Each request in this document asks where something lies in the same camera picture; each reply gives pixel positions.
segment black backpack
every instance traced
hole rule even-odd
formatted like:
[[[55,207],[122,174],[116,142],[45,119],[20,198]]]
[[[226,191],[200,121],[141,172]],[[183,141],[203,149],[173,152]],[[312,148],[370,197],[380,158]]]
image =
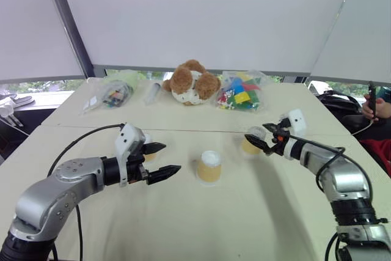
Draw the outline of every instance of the black backpack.
[[[339,121],[341,121],[344,116],[361,114],[361,105],[352,96],[329,90],[324,91],[324,93],[317,96],[317,98]]]

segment smartphone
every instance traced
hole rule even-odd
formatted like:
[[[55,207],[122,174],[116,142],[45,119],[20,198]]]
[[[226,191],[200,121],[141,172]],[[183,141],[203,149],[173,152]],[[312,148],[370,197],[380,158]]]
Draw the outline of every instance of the smartphone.
[[[373,119],[376,118],[376,88],[373,82],[368,83],[368,93],[369,93],[369,108],[373,111]]]

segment teddy bear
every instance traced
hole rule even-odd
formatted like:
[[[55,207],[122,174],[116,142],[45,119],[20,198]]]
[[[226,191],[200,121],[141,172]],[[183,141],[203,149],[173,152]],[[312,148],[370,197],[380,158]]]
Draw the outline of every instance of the teddy bear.
[[[184,105],[206,102],[220,86],[218,77],[207,72],[195,59],[179,65],[171,79],[163,82],[163,89],[171,92]]]

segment person's hand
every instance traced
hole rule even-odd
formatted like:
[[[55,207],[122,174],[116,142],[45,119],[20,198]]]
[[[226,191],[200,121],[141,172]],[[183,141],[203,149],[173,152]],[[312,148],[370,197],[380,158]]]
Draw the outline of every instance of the person's hand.
[[[373,111],[369,108],[369,98],[370,96],[368,94],[364,95],[364,98],[367,100],[362,105],[362,114],[367,119],[373,119]],[[391,104],[385,102],[382,98],[376,99],[376,118],[375,121],[379,120],[378,117],[381,119],[388,119],[391,117]]]

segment table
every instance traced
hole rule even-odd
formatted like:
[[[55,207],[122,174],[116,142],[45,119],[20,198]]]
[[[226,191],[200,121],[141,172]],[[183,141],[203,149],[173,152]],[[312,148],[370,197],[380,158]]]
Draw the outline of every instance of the table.
[[[66,145],[91,130],[40,126],[0,166],[0,232],[5,236],[19,195],[45,177]],[[85,260],[322,260],[336,223],[315,176],[278,155],[244,160],[237,152],[242,133],[148,130],[167,144],[154,163],[182,165],[170,179],[147,186],[107,187],[81,203]],[[114,156],[117,130],[93,134],[74,146],[64,161]],[[373,179],[373,205],[391,219],[390,180],[352,136],[308,135],[342,145]],[[221,181],[201,185],[195,160],[205,150],[222,154]],[[78,259],[75,214],[56,241],[61,259]]]
[[[335,117],[303,84],[270,84],[263,88],[265,107],[252,112],[218,109],[211,103],[184,106],[171,93],[162,91],[157,103],[146,106],[143,98],[154,81],[141,81],[131,99],[117,109],[95,109],[82,115],[84,103],[93,96],[96,83],[85,82],[42,125],[100,127],[131,122],[149,130],[247,131],[254,125],[277,122],[295,108],[305,116],[308,134],[348,135]]]

